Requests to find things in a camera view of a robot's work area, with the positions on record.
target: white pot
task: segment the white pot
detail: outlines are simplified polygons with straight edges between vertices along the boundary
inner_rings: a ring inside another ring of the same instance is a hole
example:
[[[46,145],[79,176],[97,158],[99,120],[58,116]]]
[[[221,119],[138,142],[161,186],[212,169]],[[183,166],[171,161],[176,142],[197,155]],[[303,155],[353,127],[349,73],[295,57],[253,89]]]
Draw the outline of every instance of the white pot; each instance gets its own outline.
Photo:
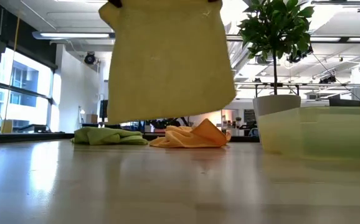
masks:
[[[253,99],[253,109],[256,121],[259,116],[286,111],[300,107],[300,96],[296,95],[270,95]]]

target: yellow cloth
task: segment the yellow cloth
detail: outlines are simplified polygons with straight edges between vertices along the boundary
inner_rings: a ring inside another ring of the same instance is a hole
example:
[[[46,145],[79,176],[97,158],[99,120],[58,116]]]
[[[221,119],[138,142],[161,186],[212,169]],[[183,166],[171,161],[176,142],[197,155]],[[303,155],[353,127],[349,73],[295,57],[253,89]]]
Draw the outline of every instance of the yellow cloth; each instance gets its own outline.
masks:
[[[165,137],[157,138],[150,142],[150,146],[155,147],[221,147],[226,145],[231,138],[231,134],[223,134],[208,119],[205,119],[198,127],[168,126]]]
[[[108,122],[220,110],[235,97],[221,1],[122,0],[101,18],[115,30]]]

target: pipe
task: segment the pipe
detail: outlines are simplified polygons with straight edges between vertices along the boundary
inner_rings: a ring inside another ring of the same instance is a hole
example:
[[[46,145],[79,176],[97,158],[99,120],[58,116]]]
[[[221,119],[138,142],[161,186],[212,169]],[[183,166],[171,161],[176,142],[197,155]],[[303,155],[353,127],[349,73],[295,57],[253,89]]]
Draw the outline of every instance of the pipe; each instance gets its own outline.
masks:
[[[26,3],[24,3],[23,0],[21,0],[21,3],[23,3],[23,5],[25,7],[27,7],[29,10],[31,10],[35,15],[37,15],[39,18],[41,18],[45,23],[47,23],[49,26],[51,26],[51,28],[53,28],[54,30],[57,30],[57,28],[55,28],[51,23],[47,22],[47,20],[45,20],[41,15],[39,15],[39,13],[37,13],[35,10],[33,10],[30,6],[28,6]]]
[[[234,85],[263,85],[263,86],[267,86],[270,84],[274,84],[272,82],[266,82],[266,83],[255,83],[255,82],[235,82]],[[352,83],[352,84],[319,84],[319,83],[279,83],[283,86],[295,86],[295,85],[299,85],[299,86],[336,86],[336,87],[345,87],[345,86],[349,86],[349,87],[360,87],[360,84],[357,83]]]

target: plastic bin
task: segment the plastic bin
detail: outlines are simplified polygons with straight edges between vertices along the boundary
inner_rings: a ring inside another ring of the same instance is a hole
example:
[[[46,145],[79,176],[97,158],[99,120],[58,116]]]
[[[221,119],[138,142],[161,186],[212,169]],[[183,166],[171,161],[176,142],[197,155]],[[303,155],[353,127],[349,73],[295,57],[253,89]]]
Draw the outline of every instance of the plastic bin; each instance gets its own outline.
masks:
[[[360,108],[296,108],[258,119],[267,152],[307,159],[360,159]]]

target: plant leaves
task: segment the plant leaves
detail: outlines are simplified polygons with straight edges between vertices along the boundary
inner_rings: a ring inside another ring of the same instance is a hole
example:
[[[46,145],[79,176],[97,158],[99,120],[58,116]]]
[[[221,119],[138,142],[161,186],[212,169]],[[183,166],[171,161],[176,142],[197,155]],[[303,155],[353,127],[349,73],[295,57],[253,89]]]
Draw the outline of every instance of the plant leaves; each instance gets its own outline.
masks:
[[[252,59],[252,58],[254,58],[255,57],[255,54],[253,54],[253,53],[250,53],[249,55],[248,55],[248,59]]]
[[[296,16],[299,11],[300,11],[300,6],[294,7],[294,8],[291,10],[291,15],[292,15],[292,16]]]
[[[262,52],[262,58],[264,59],[264,61],[267,60],[267,57],[268,57],[267,52],[266,52],[266,51],[263,51],[263,52]]]
[[[276,0],[273,2],[274,11],[280,11],[282,13],[287,13],[287,6],[282,0]]]
[[[306,52],[309,49],[309,45],[306,43],[306,41],[302,38],[300,39],[300,41],[297,43],[298,48],[300,51],[302,52]]]
[[[304,18],[311,18],[313,16],[313,13],[315,12],[313,6],[309,6],[304,8],[302,11],[298,13],[298,16],[304,17]]]
[[[248,7],[244,12],[249,12],[249,13],[252,13],[252,12],[255,12],[256,9],[254,7]]]
[[[251,1],[252,1],[252,4],[255,4],[255,5],[260,4],[259,0],[251,0]]]
[[[282,51],[282,50],[277,50],[277,57],[278,57],[278,59],[281,59],[283,55],[284,55],[284,51]]]
[[[298,4],[298,0],[288,0],[287,9],[291,11]]]
[[[310,43],[310,37],[311,37],[311,35],[308,33],[303,34],[303,38],[304,38],[305,42],[307,42],[307,43]]]

